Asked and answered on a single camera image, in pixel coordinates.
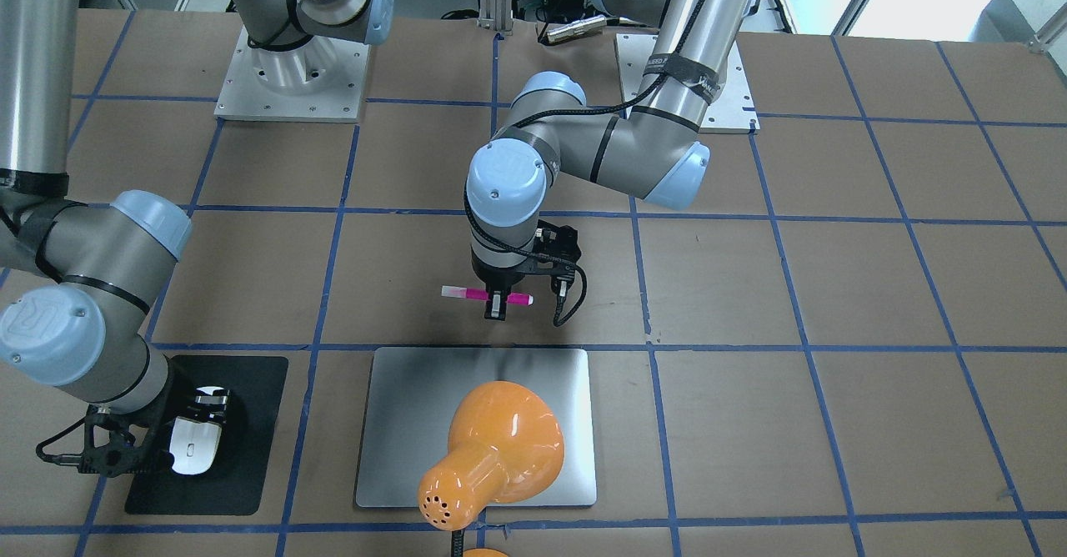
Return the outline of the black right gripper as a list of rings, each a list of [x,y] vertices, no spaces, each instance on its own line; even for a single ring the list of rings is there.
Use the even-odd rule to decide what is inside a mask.
[[[176,418],[184,417],[202,424],[221,424],[223,427],[213,465],[221,459],[224,440],[238,421],[240,402],[235,389],[218,384],[200,384],[181,364],[148,362],[133,386],[125,393],[129,414],[149,421],[157,430],[153,450],[155,462],[148,472],[171,470],[172,455],[168,452]]]

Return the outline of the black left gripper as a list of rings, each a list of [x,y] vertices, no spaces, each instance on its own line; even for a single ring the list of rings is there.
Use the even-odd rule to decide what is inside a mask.
[[[512,292],[512,288],[527,275],[530,275],[534,260],[522,258],[514,267],[494,267],[484,262],[473,254],[473,271],[475,275],[483,281],[485,286],[485,311],[487,320],[504,321],[507,313],[507,299]]]

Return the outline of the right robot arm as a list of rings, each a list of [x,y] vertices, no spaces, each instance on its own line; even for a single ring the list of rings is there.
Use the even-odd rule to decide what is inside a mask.
[[[138,332],[182,259],[184,209],[145,191],[106,208],[68,198],[68,114],[79,0],[3,0],[3,267],[49,286],[3,311],[3,362],[83,401],[79,453],[43,462],[103,477],[174,463],[171,423],[218,430],[225,389],[191,389]]]

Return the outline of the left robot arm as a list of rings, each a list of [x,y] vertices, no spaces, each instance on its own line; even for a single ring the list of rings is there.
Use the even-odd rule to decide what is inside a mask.
[[[463,193],[473,271],[488,320],[506,318],[519,281],[550,277],[554,324],[579,267],[577,233],[541,219],[550,189],[568,174],[671,210],[688,208],[708,169],[702,120],[728,76],[728,55],[753,0],[591,0],[599,10],[657,28],[624,104],[592,108],[560,71],[525,83],[501,128],[473,155]]]

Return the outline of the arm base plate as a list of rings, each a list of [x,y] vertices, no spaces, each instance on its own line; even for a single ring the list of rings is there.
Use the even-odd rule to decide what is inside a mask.
[[[618,33],[614,37],[616,55],[619,66],[621,96],[624,100],[636,97],[641,85],[641,70],[644,62],[657,41],[656,35],[637,35],[637,33]],[[740,133],[746,134],[759,130],[759,118],[752,91],[744,71],[739,45],[733,44],[727,67],[727,77],[721,83],[717,100],[708,105],[704,120],[701,121],[701,133]]]
[[[371,47],[313,37],[288,52],[252,48],[241,30],[214,115],[249,123],[357,123]]]

